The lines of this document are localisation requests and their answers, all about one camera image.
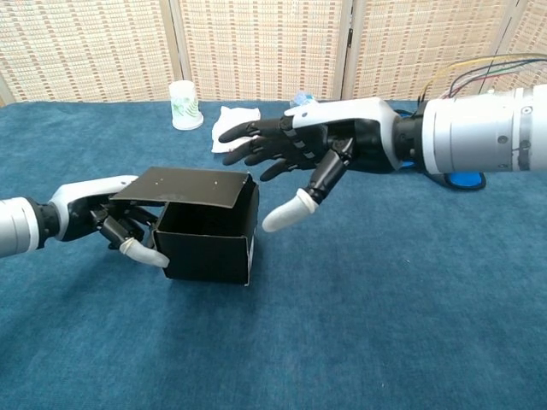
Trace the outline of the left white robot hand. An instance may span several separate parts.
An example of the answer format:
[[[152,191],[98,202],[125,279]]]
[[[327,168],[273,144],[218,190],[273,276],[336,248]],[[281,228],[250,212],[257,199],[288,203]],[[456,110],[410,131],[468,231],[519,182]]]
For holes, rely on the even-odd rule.
[[[109,241],[110,249],[136,262],[166,268],[169,258],[142,244],[144,231],[137,225],[150,226],[154,217],[142,208],[110,201],[137,178],[120,175],[61,185],[49,200],[59,222],[55,239],[71,242],[98,232]]]

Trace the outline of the black cardboard box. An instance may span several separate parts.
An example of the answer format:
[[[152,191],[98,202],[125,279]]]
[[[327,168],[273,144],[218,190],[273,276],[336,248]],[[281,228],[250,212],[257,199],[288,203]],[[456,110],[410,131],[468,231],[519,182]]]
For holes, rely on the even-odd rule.
[[[150,235],[166,277],[249,283],[259,205],[249,173],[151,167],[112,199],[162,207]]]

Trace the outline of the white tissue packet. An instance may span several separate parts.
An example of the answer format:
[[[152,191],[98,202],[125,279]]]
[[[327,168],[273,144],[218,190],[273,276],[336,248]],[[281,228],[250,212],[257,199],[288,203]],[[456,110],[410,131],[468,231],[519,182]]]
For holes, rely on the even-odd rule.
[[[211,131],[213,154],[224,154],[231,152],[250,140],[250,137],[241,137],[229,143],[221,143],[219,137],[223,132],[226,132],[235,126],[242,125],[246,122],[259,120],[261,112],[259,108],[229,108],[221,107],[221,113],[218,120],[213,124]]]

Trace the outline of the clear plastic water bottle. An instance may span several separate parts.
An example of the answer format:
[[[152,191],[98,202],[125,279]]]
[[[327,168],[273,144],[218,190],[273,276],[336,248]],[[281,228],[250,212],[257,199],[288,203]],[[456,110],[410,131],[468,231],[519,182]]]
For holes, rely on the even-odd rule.
[[[291,108],[302,107],[315,103],[318,103],[315,96],[307,91],[298,91],[289,102]]]

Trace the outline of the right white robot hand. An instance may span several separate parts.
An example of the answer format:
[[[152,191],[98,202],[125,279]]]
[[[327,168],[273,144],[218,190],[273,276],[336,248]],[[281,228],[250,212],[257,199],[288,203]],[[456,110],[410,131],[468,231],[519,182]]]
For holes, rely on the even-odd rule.
[[[390,105],[377,97],[316,102],[290,108],[279,118],[233,126],[219,140],[246,140],[225,157],[225,165],[272,160],[262,182],[294,170],[311,171],[307,185],[264,218],[262,229],[275,232],[313,214],[347,171],[392,173],[400,168],[403,161],[394,141],[399,121]]]

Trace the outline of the blue carpeted table surface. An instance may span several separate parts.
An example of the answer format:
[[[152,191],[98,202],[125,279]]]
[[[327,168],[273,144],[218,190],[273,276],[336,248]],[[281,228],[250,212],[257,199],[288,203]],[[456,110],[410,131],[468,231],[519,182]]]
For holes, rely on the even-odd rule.
[[[248,286],[0,260],[0,410],[547,410],[547,173],[347,173]]]

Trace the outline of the beige woven folding screen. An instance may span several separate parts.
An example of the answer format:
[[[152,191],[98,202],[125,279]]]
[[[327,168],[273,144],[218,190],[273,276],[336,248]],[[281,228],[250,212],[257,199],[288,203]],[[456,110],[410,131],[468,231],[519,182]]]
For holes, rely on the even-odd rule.
[[[547,54],[547,0],[0,0],[0,107],[412,100],[508,53]]]

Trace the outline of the white paper cup green print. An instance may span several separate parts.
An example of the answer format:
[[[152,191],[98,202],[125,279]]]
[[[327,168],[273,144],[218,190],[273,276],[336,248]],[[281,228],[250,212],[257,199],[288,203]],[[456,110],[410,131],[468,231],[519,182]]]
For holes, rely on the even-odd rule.
[[[203,124],[203,114],[199,109],[197,89],[190,80],[177,80],[169,87],[172,125],[180,131],[197,129]]]

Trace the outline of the blue microfibre cloth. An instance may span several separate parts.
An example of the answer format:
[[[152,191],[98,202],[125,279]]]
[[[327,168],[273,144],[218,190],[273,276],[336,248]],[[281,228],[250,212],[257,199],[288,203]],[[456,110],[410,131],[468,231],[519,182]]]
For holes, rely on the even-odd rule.
[[[483,173],[422,174],[435,184],[450,190],[477,191],[486,187],[486,177]]]

